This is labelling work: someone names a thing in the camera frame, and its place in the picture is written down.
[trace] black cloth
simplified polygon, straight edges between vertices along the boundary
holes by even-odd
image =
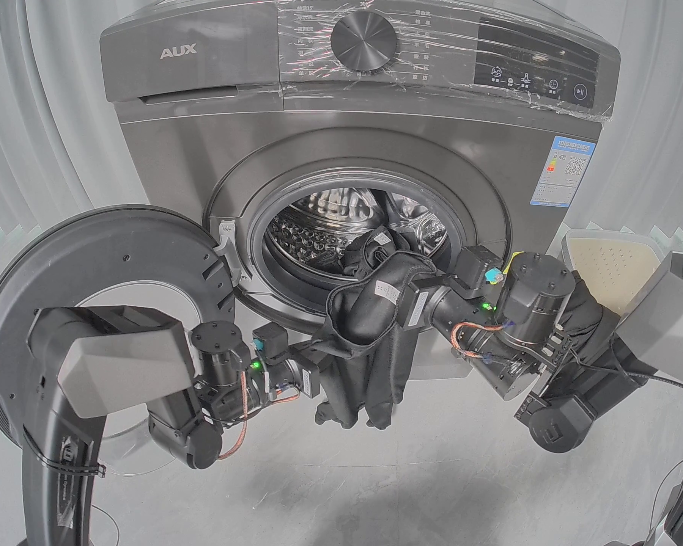
[[[405,237],[386,226],[380,226],[349,243],[341,258],[344,274],[364,279],[383,260],[399,250],[410,250]]]
[[[388,240],[378,239],[380,233]],[[396,250],[409,244],[384,227],[350,247],[358,256],[345,257],[346,268],[361,279],[329,294],[325,323],[310,342],[327,355],[319,376],[328,400],[317,407],[315,420],[348,429],[364,407],[367,425],[385,429],[392,406],[402,401],[419,334],[397,322],[401,294],[412,279],[432,277],[437,268],[419,253]]]

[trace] energy label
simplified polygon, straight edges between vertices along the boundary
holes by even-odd
[[[567,207],[592,158],[595,143],[557,135],[529,204]]]

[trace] gray floor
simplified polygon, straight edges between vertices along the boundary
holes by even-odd
[[[516,400],[503,403],[476,373],[410,382],[384,432],[319,427],[315,404],[264,411],[241,451],[204,472],[173,462],[110,475],[94,503],[115,517],[122,546],[602,546],[645,537],[656,487],[683,458],[683,391],[657,382],[565,455],[538,449],[511,416]],[[24,535],[19,458],[0,436],[0,546]],[[95,511],[91,536],[116,541]]]

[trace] blue connector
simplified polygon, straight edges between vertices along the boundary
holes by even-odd
[[[504,279],[503,273],[501,273],[501,270],[497,267],[490,268],[488,271],[486,271],[485,278],[486,281],[492,286],[496,285],[496,283],[501,283],[501,281]]]

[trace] rotary knob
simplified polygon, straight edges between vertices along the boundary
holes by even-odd
[[[397,33],[384,16],[355,10],[334,26],[331,50],[352,71],[376,71],[395,56]]]

